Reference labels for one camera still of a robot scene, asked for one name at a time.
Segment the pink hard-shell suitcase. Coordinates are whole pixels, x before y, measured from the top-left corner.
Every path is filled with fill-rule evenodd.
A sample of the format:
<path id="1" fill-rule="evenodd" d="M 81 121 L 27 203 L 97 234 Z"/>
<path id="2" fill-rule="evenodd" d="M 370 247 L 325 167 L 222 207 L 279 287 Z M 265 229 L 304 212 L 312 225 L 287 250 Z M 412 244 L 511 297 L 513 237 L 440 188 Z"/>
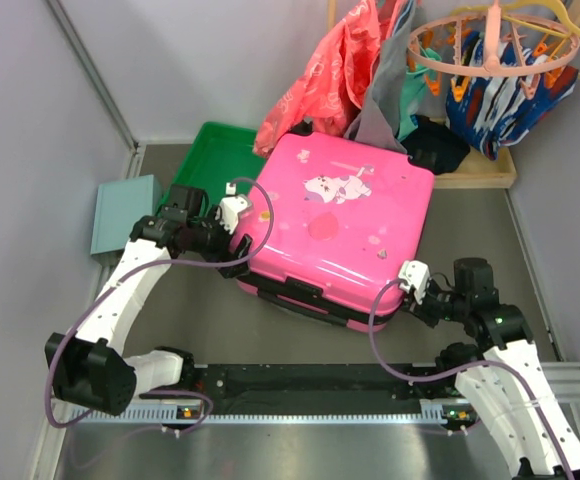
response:
<path id="1" fill-rule="evenodd" d="M 261 250 L 239 286 L 323 322 L 381 330 L 404 297 L 381 289 L 416 256 L 433 173 L 405 154 L 287 133 L 257 183 L 233 241 L 249 236 Z"/>

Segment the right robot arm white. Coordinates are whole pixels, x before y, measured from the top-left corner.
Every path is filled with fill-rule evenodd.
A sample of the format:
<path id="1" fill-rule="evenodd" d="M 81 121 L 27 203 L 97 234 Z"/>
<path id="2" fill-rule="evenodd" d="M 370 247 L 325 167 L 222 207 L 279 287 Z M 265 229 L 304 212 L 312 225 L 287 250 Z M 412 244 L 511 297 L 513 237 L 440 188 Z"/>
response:
<path id="1" fill-rule="evenodd" d="M 580 439 L 545 376 L 521 310 L 501 303 L 486 260 L 463 258 L 453 268 L 447 289 L 419 261 L 405 262 L 398 274 L 415 317 L 430 326 L 459 323 L 473 340 L 438 356 L 439 388 L 469 402 L 513 478 L 580 479 Z"/>

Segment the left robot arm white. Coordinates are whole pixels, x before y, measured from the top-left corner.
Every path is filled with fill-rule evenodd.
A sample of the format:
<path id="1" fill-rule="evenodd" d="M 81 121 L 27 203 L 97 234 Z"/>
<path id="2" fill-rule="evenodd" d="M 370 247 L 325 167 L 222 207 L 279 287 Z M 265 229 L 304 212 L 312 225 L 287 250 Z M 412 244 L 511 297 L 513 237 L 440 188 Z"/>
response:
<path id="1" fill-rule="evenodd" d="M 181 254 L 197 253 L 198 266 L 226 271 L 247 262 L 249 238 L 236 253 L 229 246 L 252 208 L 232 183 L 216 205 L 204 190 L 178 186 L 173 200 L 141 217 L 93 305 L 67 333 L 46 342 L 47 396 L 118 416 L 135 397 L 160 387 L 179 397 L 190 394 L 197 382 L 191 354 L 158 347 L 126 357 L 126 339 L 152 289 Z"/>

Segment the green plastic tray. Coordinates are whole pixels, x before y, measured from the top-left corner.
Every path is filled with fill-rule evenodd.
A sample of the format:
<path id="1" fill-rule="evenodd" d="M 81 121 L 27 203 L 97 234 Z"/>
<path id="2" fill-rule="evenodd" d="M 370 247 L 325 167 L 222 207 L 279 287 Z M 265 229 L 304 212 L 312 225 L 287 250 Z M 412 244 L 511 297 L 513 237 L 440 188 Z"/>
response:
<path id="1" fill-rule="evenodd" d="M 202 212 L 216 205 L 228 182 L 236 177 L 256 179 L 265 160 L 253 153 L 256 131 L 217 122 L 206 122 L 193 141 L 158 211 L 173 202 L 175 186 L 203 189 L 207 199 Z"/>

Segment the light blue metal box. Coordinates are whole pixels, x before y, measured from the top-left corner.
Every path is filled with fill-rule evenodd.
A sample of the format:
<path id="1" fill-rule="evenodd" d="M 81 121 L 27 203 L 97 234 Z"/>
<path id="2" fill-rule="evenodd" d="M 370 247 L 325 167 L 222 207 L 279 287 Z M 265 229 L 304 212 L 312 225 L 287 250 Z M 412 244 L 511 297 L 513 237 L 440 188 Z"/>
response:
<path id="1" fill-rule="evenodd" d="M 156 213 L 163 189 L 154 175 L 100 184 L 91 238 L 91 257 L 113 266 L 123 253 L 134 224 Z"/>

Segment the dark navy folded garment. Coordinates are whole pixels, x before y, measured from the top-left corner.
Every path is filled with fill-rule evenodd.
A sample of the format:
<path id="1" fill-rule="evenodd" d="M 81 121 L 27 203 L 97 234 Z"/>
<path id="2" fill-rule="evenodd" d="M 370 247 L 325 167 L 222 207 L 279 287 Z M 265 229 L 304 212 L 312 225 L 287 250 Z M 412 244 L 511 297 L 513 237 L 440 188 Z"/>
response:
<path id="1" fill-rule="evenodd" d="M 434 175 L 455 172 L 470 153 L 470 146 L 442 123 L 424 115 L 415 119 L 416 129 L 401 142 L 410 163 Z"/>

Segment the coral pink patterned garment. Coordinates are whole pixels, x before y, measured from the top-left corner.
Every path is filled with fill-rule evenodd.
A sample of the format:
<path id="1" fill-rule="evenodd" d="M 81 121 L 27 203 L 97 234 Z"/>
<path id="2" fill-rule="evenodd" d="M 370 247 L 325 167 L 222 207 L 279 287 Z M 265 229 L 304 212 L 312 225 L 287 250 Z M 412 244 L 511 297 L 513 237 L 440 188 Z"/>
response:
<path id="1" fill-rule="evenodd" d="M 313 130 L 341 137 L 361 111 L 378 70 L 389 31 L 406 1 L 360 1 L 319 41 L 303 74 L 261 123 L 253 153 L 267 158 L 281 137 L 302 121 Z"/>

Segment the grey hanging garment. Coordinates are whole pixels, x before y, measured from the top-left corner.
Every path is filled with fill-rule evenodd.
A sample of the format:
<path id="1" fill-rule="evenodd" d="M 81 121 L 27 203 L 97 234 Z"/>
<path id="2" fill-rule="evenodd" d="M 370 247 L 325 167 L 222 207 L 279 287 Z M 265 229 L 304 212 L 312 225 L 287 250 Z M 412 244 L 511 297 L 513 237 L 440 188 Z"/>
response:
<path id="1" fill-rule="evenodd" d="M 407 47 L 416 9 L 415 1 L 406 1 L 394 24 L 388 27 L 363 107 L 345 132 L 345 139 L 406 153 L 398 141 L 403 117 L 400 99 L 408 69 Z"/>

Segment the blue white patterned garment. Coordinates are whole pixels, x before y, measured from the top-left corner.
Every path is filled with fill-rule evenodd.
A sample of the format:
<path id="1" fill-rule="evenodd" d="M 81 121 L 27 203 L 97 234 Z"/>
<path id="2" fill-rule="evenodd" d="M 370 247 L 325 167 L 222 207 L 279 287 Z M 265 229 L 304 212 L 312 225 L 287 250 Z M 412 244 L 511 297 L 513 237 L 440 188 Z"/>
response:
<path id="1" fill-rule="evenodd" d="M 579 70 L 566 66 L 552 86 L 545 75 L 473 77 L 461 100 L 446 97 L 446 126 L 491 161 L 502 147 L 523 140 L 548 113 L 571 95 Z"/>

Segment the teal green garment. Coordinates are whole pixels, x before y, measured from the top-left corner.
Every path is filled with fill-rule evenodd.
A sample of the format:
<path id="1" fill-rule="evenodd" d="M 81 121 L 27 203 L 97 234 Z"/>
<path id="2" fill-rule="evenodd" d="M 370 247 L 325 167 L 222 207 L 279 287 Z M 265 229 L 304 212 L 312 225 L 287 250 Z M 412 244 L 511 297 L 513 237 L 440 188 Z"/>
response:
<path id="1" fill-rule="evenodd" d="M 405 140 L 418 128 L 416 115 L 426 91 L 425 77 L 429 69 L 418 65 L 414 71 L 407 71 L 399 100 L 400 124 L 397 133 L 399 142 Z"/>

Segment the pink round clip hanger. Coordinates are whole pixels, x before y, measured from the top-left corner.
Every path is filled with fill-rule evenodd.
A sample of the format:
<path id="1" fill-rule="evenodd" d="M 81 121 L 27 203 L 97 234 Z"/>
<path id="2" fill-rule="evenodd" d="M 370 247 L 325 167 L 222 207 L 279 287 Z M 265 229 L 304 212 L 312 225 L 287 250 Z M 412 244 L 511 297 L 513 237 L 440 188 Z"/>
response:
<path id="1" fill-rule="evenodd" d="M 437 96 L 441 89 L 441 76 L 450 77 L 450 91 L 456 100 L 461 100 L 473 77 L 525 77 L 544 74 L 552 86 L 563 69 L 574 59 L 580 49 L 580 41 L 575 36 L 565 34 L 565 29 L 559 24 L 544 21 L 539 24 L 539 31 L 545 37 L 557 37 L 558 42 L 545 47 L 537 47 L 534 53 L 544 55 L 542 62 L 537 60 L 527 62 L 519 29 L 524 27 L 517 21 L 538 19 L 537 16 L 518 14 L 510 20 L 504 20 L 499 5 L 494 1 L 489 11 L 473 14 L 450 15 L 440 20 L 429 22 L 411 32 L 407 47 L 407 66 L 414 71 L 418 65 L 427 67 L 437 76 L 427 77 L 426 83 L 430 92 Z M 463 45 L 468 36 L 468 26 L 481 21 L 481 62 L 470 66 L 464 62 Z M 427 55 L 427 50 L 433 46 L 435 35 L 446 29 L 449 33 L 450 45 L 453 48 L 450 63 L 436 60 Z"/>

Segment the yellow clothes hanger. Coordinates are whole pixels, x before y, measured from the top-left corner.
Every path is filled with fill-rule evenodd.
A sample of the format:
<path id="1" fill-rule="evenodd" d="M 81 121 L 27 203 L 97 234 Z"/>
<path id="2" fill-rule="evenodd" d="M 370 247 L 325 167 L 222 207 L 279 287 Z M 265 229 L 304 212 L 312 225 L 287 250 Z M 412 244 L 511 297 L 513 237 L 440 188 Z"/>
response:
<path id="1" fill-rule="evenodd" d="M 451 11 L 451 15 L 473 14 L 489 11 L 492 5 L 477 4 L 471 6 L 456 7 Z M 504 20 L 510 20 L 517 11 L 531 6 L 540 6 L 547 9 L 555 17 L 555 20 L 548 20 L 543 17 L 529 21 L 517 21 L 516 23 L 528 29 L 535 29 L 539 31 L 539 24 L 544 21 L 551 21 L 559 24 L 565 29 L 565 34 L 568 36 L 575 36 L 580 41 L 580 1 L 572 1 L 570 7 L 564 5 L 563 1 L 511 1 L 499 5 L 501 15 Z"/>

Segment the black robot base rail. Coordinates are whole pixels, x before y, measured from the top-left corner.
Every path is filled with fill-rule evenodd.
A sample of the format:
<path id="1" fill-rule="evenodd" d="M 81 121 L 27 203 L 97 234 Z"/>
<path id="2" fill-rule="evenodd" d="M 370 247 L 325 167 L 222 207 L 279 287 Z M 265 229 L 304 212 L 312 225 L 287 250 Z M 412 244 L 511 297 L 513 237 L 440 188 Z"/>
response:
<path id="1" fill-rule="evenodd" d="M 378 364 L 210 364 L 186 382 L 224 406 L 260 402 L 341 413 L 389 403 L 458 398 L 449 380 L 409 385 Z"/>

